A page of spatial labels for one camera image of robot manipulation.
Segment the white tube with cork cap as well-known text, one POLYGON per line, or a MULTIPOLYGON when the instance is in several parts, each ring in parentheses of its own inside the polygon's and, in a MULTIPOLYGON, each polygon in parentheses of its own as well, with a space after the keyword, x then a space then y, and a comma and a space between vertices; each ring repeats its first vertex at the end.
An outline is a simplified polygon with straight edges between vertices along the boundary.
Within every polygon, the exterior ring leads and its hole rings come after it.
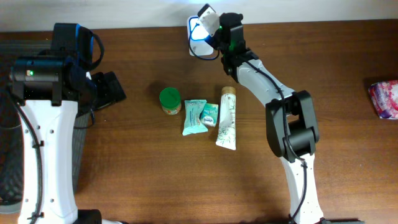
POLYGON ((219 129, 216 145, 236 150, 236 89, 231 86, 222 88, 219 129))

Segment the green bottle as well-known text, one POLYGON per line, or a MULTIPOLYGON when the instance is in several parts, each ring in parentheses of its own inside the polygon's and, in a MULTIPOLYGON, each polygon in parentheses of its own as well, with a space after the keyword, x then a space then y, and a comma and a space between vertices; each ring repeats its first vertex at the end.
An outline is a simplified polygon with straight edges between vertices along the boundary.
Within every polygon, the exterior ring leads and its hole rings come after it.
POLYGON ((175 115, 181 110, 181 96, 176 88, 167 87, 163 89, 160 92, 159 100, 166 114, 175 115))

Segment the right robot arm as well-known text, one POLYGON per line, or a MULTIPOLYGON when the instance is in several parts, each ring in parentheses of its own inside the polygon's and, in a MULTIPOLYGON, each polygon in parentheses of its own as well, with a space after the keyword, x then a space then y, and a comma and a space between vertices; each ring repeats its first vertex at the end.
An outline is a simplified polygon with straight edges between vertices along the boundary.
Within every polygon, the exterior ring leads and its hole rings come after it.
POLYGON ((289 223, 329 223, 321 210, 314 162, 320 135, 309 92, 295 91, 272 76, 244 39, 243 15, 215 16, 211 46, 222 53, 227 75, 264 105, 266 137, 284 167, 290 195, 289 223))

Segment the small teal gum pack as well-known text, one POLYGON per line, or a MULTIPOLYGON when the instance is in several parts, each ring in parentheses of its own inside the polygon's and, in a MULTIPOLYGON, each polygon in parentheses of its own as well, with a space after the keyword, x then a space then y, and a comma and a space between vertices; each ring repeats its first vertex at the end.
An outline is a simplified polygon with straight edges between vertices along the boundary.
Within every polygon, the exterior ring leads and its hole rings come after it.
POLYGON ((215 127, 218 119, 219 106, 217 104, 206 103, 200 115, 200 121, 205 126, 215 127))

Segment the red purple tissue pack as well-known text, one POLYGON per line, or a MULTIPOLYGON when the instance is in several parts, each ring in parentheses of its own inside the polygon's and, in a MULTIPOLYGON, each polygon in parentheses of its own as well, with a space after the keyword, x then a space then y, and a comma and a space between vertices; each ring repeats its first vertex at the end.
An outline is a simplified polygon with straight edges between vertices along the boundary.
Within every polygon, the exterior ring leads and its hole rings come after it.
POLYGON ((381 119, 397 119, 397 80, 374 83, 368 92, 381 119))

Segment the teal wipes packet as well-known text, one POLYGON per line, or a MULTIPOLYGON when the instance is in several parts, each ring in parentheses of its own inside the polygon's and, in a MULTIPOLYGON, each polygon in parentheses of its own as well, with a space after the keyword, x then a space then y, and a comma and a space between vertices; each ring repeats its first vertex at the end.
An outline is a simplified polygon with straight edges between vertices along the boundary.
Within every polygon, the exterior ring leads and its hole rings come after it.
POLYGON ((200 115, 206 105, 206 100, 185 100, 185 121, 183 136, 205 133, 208 128, 200 121, 200 115))

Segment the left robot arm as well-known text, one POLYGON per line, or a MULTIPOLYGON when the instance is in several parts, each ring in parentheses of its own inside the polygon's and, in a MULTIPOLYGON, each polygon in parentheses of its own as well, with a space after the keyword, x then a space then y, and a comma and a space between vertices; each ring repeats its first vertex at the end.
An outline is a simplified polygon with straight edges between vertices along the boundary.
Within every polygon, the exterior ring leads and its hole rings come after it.
POLYGON ((113 72, 96 72, 93 48, 101 44, 86 27, 57 23, 50 48, 11 69, 7 94, 24 142, 19 223, 103 223, 99 210, 77 208, 72 183, 75 120, 126 98, 113 72))

